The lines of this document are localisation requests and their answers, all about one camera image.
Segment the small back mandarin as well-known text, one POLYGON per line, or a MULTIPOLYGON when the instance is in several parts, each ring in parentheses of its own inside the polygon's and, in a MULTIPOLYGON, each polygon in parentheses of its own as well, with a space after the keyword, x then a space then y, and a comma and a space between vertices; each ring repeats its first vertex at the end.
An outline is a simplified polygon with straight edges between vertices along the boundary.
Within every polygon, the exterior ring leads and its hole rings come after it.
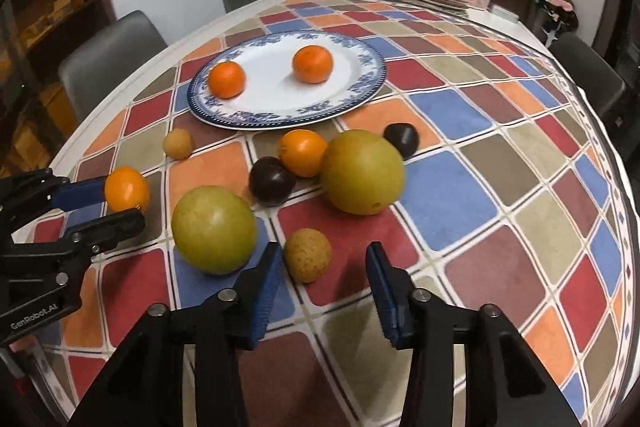
POLYGON ((145 212, 151 192, 144 176, 134 168, 122 166, 105 179, 104 197, 111 212, 137 209, 145 212))

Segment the brown longan fruit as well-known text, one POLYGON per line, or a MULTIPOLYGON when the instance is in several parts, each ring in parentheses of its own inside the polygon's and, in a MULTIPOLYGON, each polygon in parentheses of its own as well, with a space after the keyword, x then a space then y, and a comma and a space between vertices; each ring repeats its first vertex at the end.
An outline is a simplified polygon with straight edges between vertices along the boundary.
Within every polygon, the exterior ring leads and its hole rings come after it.
POLYGON ((192 155, 194 148, 192 135, 186 129, 172 129, 163 139, 163 151, 171 159, 185 160, 192 155))
POLYGON ((286 240, 283 258, 288 273, 296 283, 314 283, 329 269, 332 246, 320 231, 302 228, 286 240))

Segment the large green pear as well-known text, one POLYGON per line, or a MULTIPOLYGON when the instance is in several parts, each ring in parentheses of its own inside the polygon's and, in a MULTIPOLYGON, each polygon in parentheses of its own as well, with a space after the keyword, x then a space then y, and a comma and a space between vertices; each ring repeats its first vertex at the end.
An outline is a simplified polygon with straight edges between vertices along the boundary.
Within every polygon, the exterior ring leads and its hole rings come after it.
POLYGON ((243 268, 258 237, 247 202, 216 185, 195 187, 181 196, 172 212, 171 232, 186 263, 212 275, 243 268))

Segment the orange mandarin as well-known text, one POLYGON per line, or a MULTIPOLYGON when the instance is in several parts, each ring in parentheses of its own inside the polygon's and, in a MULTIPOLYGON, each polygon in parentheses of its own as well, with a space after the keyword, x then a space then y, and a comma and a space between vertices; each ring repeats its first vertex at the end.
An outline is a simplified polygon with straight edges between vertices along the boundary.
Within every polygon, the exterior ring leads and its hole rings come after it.
POLYGON ((328 80, 333 66, 332 54, 322 46, 304 46, 292 58, 295 79, 307 84, 319 84, 328 80))
POLYGON ((278 142, 278 157, 288 170, 301 178, 318 176, 328 142, 317 132, 294 129, 278 142))
POLYGON ((216 98, 229 100, 245 89, 246 75, 239 64, 232 61, 216 64, 208 73, 207 86, 216 98))

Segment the dark plum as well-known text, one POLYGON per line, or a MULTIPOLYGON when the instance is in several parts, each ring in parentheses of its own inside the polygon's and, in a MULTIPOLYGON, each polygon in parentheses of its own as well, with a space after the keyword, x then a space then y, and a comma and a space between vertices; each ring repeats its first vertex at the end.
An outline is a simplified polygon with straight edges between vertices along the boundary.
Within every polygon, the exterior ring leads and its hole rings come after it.
POLYGON ((410 158, 420 144, 420 136, 416 128, 408 122, 394 122, 385 127, 383 138, 398 150, 404 159, 410 158))
POLYGON ((255 162, 248 176, 248 188, 263 206, 281 205, 293 192, 296 176, 277 157, 265 156, 255 162))

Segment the large yellow pear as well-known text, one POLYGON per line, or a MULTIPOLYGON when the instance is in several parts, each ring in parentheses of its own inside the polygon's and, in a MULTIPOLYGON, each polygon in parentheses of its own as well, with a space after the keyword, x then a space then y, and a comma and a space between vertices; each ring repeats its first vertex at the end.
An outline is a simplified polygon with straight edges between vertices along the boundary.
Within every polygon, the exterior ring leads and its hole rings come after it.
POLYGON ((320 182, 337 209, 357 216, 377 215, 404 191, 404 160, 382 136, 367 130, 344 131, 324 153, 320 182))

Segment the near grey chair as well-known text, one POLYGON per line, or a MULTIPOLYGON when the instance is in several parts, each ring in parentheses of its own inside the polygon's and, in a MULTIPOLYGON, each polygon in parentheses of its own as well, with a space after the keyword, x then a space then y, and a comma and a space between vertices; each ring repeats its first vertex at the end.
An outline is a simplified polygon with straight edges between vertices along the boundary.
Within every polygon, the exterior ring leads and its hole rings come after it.
POLYGON ((58 69, 77 121, 84 121, 128 76, 166 48, 165 39, 141 11, 116 20, 83 43, 58 69))

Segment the colourful checkered tablecloth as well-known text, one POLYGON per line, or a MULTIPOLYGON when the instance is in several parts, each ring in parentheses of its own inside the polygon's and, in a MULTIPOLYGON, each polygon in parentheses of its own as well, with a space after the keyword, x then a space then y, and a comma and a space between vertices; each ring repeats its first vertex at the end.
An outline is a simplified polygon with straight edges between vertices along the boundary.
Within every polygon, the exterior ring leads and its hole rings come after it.
POLYGON ((256 208, 260 243, 310 228, 333 256, 317 282, 283 282, 264 343, 242 355, 253 423, 398 423, 410 355, 392 348, 375 313, 364 251, 378 241, 448 303, 503 309, 578 423, 607 424, 639 375, 639 242, 628 178, 600 119, 534 38, 386 0, 265 0, 230 13, 135 72, 75 131, 56 173, 80 181, 129 166, 152 196, 143 234, 93 260, 82 308, 24 349, 58 418, 70 417, 147 306, 190 307, 226 285, 180 257, 172 210, 200 185, 247 197, 250 168, 276 153, 279 133, 203 124, 189 112, 189 82, 232 46, 308 29, 357 38, 387 67, 367 105, 317 133, 408 122, 420 144, 404 194, 377 215, 338 210, 314 180, 279 207, 256 208), (175 128, 194 140, 185 160, 163 151, 175 128))

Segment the blue rimmed white plate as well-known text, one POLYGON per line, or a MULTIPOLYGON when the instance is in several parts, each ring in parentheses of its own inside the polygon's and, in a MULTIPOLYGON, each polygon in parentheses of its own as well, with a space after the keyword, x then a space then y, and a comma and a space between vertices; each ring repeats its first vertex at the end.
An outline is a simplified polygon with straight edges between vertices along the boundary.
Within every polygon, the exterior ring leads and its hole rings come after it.
POLYGON ((343 115, 371 100, 383 86, 383 57, 356 38, 321 30, 290 30, 251 38, 224 50, 189 82, 190 112, 212 126, 231 130, 302 127, 343 115), (294 76, 293 57, 314 44, 332 56, 326 81, 306 84, 294 76), (223 100, 208 87, 210 71, 227 62, 238 64, 245 87, 223 100))

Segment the right grey chair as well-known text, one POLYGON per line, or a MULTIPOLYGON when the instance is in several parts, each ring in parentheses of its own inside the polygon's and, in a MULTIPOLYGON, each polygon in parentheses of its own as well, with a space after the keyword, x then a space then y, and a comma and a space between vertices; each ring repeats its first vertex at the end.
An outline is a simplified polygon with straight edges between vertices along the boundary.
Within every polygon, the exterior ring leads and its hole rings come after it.
POLYGON ((615 119, 626 90, 624 80, 581 38, 564 32, 549 48, 570 78, 585 91, 601 119, 615 119))

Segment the small grey box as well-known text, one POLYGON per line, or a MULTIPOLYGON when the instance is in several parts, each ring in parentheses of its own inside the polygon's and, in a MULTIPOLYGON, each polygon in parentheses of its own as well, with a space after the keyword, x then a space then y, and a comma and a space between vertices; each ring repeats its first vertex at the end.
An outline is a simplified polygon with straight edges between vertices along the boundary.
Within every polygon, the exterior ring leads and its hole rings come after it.
POLYGON ((498 4, 491 5, 490 12, 498 17, 504 18, 505 20, 510 20, 510 22, 517 23, 520 18, 518 14, 515 14, 498 4))

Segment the small cart with pink toy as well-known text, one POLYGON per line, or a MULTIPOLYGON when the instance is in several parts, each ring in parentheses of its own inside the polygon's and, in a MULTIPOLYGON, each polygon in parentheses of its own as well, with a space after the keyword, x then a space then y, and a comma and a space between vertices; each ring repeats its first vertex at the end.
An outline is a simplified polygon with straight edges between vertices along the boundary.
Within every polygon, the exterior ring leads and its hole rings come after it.
POLYGON ((579 20, 572 0, 536 0, 534 35, 550 48, 560 35, 575 32, 579 20))

